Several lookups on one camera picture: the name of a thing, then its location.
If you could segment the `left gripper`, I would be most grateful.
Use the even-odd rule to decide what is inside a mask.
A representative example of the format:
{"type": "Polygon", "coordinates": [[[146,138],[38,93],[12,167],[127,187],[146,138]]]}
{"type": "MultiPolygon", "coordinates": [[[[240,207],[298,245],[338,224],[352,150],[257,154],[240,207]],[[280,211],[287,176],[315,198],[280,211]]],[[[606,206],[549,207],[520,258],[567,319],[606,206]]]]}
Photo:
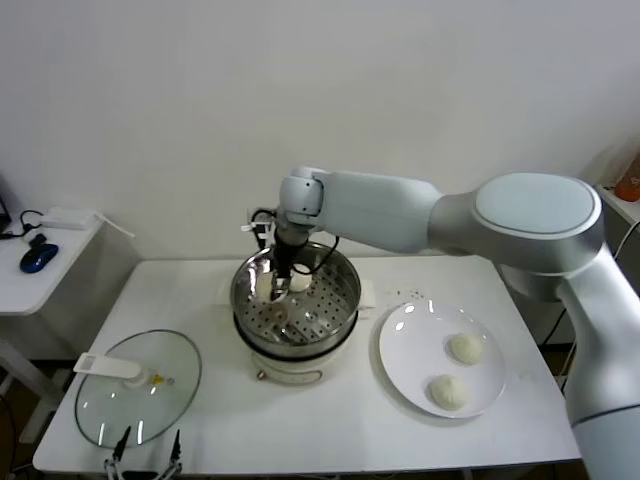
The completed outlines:
{"type": "MultiPolygon", "coordinates": [[[[120,478],[121,480],[158,480],[159,474],[154,471],[134,471],[128,470],[121,472],[120,462],[124,450],[127,447],[128,438],[131,432],[131,427],[128,426],[122,437],[116,443],[116,446],[110,457],[104,460],[103,469],[108,478],[120,478]]],[[[181,443],[180,443],[180,430],[176,431],[168,466],[165,470],[165,475],[179,475],[182,471],[181,462],[181,443]]]]}

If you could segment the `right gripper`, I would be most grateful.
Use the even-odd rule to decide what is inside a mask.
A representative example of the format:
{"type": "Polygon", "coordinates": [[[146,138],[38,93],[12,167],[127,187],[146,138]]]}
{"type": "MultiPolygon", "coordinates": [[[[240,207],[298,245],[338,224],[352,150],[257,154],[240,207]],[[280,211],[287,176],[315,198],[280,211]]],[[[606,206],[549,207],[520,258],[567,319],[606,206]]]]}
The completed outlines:
{"type": "Polygon", "coordinates": [[[277,277],[272,281],[272,301],[275,302],[281,296],[285,298],[290,291],[290,270],[298,252],[306,244],[306,233],[290,229],[276,229],[274,232],[273,258],[277,277]]]}

